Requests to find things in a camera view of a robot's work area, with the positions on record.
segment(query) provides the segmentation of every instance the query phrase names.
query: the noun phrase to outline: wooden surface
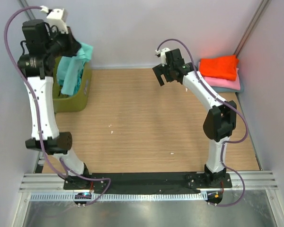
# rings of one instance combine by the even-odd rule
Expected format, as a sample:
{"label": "wooden surface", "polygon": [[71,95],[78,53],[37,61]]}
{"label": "wooden surface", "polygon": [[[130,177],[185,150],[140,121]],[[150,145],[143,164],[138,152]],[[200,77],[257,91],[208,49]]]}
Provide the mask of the wooden surface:
{"label": "wooden surface", "polygon": [[[234,93],[221,95],[238,103]],[[58,113],[56,121],[60,131],[72,133],[73,148],[90,172],[203,171],[206,115],[194,94],[175,81],[160,87],[151,69],[94,70],[87,107]],[[244,133],[238,116],[231,140]],[[228,145],[226,164],[259,169],[249,137]],[[45,165],[43,172],[52,171]]]}

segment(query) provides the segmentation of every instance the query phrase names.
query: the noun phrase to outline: metal floor plate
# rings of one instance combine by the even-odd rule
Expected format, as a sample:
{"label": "metal floor plate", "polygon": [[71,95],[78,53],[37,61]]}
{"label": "metal floor plate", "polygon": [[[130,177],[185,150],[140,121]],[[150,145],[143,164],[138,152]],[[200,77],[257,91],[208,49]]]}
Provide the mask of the metal floor plate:
{"label": "metal floor plate", "polygon": [[[223,204],[241,191],[225,191]],[[276,227],[265,190],[246,191],[235,206],[205,201],[115,201],[77,208],[70,201],[30,201],[24,227]]]}

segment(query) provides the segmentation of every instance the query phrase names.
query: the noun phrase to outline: orange towel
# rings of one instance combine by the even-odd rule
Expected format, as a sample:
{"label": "orange towel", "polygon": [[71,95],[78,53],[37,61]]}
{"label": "orange towel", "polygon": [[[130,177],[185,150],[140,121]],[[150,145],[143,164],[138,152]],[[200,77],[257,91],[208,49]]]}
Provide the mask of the orange towel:
{"label": "orange towel", "polygon": [[213,59],[201,59],[200,73],[206,77],[215,77],[228,80],[236,80],[237,64],[239,60],[235,55],[223,56]]}

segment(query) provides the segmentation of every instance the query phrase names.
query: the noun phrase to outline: pink towel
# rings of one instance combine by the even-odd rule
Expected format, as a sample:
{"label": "pink towel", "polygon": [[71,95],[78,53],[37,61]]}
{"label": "pink towel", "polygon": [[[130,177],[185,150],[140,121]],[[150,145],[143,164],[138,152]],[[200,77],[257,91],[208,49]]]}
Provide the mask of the pink towel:
{"label": "pink towel", "polygon": [[234,90],[240,90],[240,80],[238,75],[238,68],[237,68],[237,77],[235,81],[227,80],[227,79],[220,79],[220,78],[214,78],[214,77],[203,77],[205,81],[212,87],[225,87],[230,88]]}

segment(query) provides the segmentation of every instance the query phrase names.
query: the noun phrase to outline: black joint actuator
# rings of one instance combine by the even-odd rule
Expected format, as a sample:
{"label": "black joint actuator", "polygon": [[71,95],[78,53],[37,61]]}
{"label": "black joint actuator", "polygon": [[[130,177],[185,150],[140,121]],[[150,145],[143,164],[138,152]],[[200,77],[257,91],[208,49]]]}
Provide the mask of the black joint actuator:
{"label": "black joint actuator", "polygon": [[[237,109],[233,100],[226,101],[226,103]],[[221,139],[232,135],[232,131],[236,128],[236,120],[236,112],[226,105],[213,106],[208,111],[204,121],[204,133],[210,140],[219,142]]]}
{"label": "black joint actuator", "polygon": [[[72,136],[70,132],[60,132],[55,139],[47,138],[43,140],[45,151],[48,155],[67,154],[67,151],[72,147]],[[41,144],[35,138],[25,141],[27,149],[41,151]]]}

